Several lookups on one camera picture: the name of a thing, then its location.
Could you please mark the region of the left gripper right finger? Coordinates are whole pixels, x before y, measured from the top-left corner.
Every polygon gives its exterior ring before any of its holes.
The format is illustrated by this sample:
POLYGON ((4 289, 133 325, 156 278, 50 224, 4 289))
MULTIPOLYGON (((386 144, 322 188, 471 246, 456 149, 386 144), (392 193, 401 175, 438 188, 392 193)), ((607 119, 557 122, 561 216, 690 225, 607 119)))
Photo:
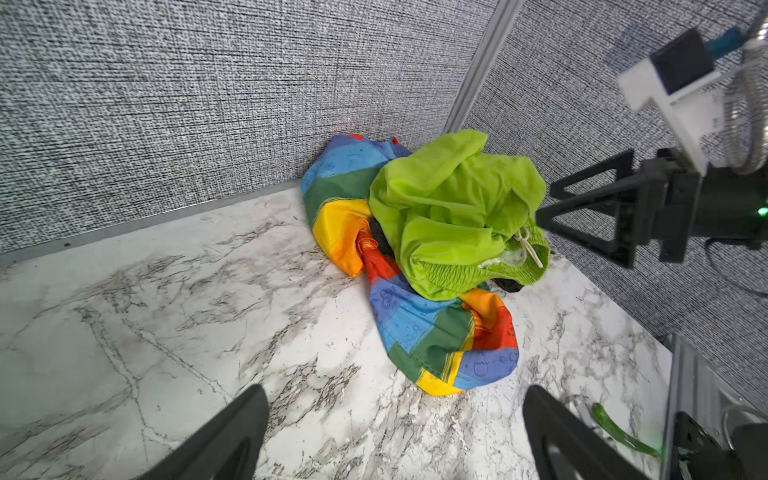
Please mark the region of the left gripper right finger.
POLYGON ((528 388, 523 418, 541 479, 643 479, 543 387, 528 388))

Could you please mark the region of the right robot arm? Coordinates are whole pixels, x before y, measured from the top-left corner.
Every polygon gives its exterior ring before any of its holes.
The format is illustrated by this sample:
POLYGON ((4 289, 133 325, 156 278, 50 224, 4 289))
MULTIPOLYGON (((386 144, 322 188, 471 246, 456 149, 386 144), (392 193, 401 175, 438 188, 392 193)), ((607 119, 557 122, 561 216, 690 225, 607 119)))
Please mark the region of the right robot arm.
POLYGON ((767 169, 739 175, 711 167, 687 168, 676 149, 660 149, 635 166, 628 149, 553 182, 555 202, 536 212, 537 225, 618 266, 631 269, 636 250, 652 240, 663 263, 680 263, 692 238, 756 249, 767 240, 767 169), (601 239, 560 222, 562 215, 592 210, 615 221, 601 239))

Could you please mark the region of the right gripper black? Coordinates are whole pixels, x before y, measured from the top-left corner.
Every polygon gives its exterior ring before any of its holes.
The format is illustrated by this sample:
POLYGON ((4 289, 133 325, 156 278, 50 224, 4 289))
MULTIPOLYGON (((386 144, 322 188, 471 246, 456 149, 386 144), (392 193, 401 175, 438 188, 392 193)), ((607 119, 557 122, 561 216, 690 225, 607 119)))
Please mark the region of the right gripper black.
POLYGON ((767 166, 746 175, 710 166, 705 176, 683 168, 670 149, 641 163, 660 166, 666 174, 659 185, 637 181, 626 192, 575 195, 567 187, 613 172, 613 182, 633 174, 635 151, 625 150, 550 185, 550 195, 562 200, 539 209, 537 225, 589 252, 629 269, 636 249, 659 242, 659 260, 681 263, 692 238, 717 240, 756 250, 767 242, 767 166), (612 220, 612 233, 603 238, 595 227, 584 229, 560 220, 566 214, 591 210, 612 220))

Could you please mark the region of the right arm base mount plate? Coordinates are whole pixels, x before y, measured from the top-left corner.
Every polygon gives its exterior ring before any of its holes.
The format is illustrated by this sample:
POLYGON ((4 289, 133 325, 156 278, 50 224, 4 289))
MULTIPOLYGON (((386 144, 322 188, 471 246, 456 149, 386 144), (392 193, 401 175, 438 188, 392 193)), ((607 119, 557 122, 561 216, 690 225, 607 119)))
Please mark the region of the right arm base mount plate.
POLYGON ((767 424, 736 426, 723 447, 692 417, 675 419, 670 479, 766 479, 767 424))

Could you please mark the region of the rainbow striped cloth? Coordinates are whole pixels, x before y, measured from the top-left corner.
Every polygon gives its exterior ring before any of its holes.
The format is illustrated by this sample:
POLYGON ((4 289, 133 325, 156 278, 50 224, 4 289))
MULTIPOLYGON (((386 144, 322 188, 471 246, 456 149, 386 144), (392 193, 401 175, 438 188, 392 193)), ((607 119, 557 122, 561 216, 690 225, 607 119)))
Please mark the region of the rainbow striped cloth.
POLYGON ((389 359, 431 396, 494 383, 517 367, 513 318, 486 284, 443 302, 408 284, 368 205, 369 187, 389 161, 409 155, 396 139, 332 137, 301 181, 310 228, 326 256, 369 281, 369 299, 389 359))

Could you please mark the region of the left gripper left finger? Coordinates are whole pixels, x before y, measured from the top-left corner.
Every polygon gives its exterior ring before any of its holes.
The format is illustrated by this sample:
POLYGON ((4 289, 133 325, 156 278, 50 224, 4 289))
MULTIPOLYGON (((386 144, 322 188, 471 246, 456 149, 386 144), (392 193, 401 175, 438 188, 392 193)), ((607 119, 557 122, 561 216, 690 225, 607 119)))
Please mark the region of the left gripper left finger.
POLYGON ((251 479, 268 420, 266 392, 251 385, 142 477, 251 479))

